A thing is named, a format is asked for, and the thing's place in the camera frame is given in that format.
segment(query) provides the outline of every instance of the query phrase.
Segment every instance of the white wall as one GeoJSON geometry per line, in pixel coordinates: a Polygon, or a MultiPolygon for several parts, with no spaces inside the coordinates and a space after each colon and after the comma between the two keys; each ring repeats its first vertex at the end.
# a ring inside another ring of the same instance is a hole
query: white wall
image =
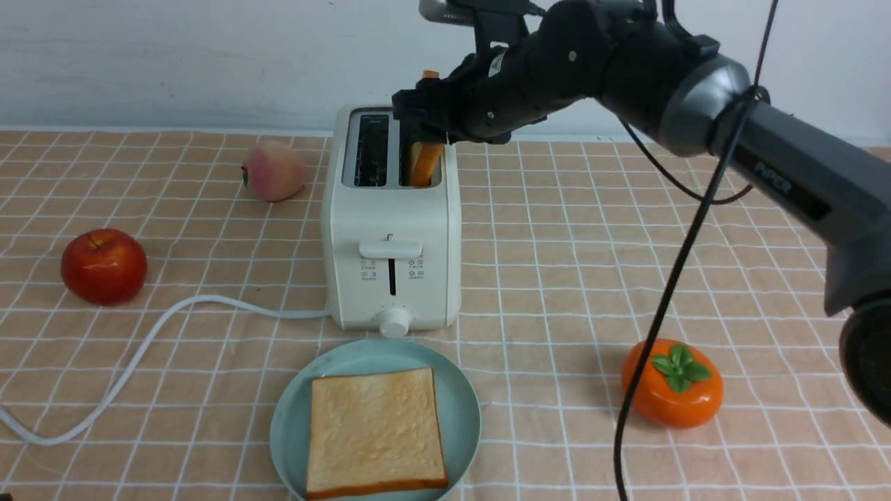
{"type": "MultiPolygon", "coordinates": [[[[688,30],[754,69],[769,0],[677,3],[688,30]]],[[[774,104],[887,142],[889,20],[887,0],[781,0],[763,80],[774,104]]],[[[330,128],[343,103],[388,102],[472,50],[471,29],[424,21],[418,0],[4,0],[0,125],[330,128]]],[[[622,129],[578,103],[523,132],[622,129]]]]}

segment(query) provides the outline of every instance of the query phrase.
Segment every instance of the toaster dial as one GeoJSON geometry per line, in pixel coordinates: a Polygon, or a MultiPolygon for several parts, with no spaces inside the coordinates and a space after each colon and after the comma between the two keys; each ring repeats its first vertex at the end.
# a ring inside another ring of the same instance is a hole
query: toaster dial
{"type": "Polygon", "coordinates": [[[412,315],[401,308],[384,310],[380,314],[380,333],[387,338],[401,338],[408,334],[412,315]]]}

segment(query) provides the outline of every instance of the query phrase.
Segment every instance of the fake fruit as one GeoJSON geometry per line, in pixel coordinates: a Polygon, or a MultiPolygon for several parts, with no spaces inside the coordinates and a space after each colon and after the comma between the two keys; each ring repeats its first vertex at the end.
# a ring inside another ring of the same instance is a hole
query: fake fruit
{"type": "Polygon", "coordinates": [[[309,180],[309,168],[287,144],[264,141],[248,152],[241,164],[241,179],[260,200],[282,201],[303,188],[309,180]]]}
{"type": "MultiPolygon", "coordinates": [[[[622,391],[628,392],[641,359],[643,341],[634,345],[622,367],[622,391]]],[[[656,339],[632,408],[647,420],[669,428],[695,428],[710,421],[723,402],[723,379],[715,364],[680,341],[656,339]]]]}
{"type": "Polygon", "coordinates": [[[72,240],[61,255],[61,279],[75,296],[97,306],[131,300],[145,285],[148,259],[135,238],[114,228],[72,240]]]}

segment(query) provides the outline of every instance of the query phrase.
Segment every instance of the toaster lever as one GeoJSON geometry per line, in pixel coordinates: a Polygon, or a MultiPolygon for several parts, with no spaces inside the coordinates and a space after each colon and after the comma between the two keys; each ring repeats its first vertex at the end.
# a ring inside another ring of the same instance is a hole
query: toaster lever
{"type": "Polygon", "coordinates": [[[359,242],[359,254],[366,259],[414,259],[421,256],[421,243],[411,240],[359,242]]]}

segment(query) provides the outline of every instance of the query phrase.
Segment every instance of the apple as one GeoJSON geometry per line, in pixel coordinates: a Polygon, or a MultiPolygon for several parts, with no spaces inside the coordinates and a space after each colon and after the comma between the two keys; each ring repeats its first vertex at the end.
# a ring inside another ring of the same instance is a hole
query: apple
{"type": "Polygon", "coordinates": [[[114,228],[77,236],[61,255],[65,286],[97,306],[115,306],[134,298],[145,285],[148,267],[143,246],[114,228]]]}

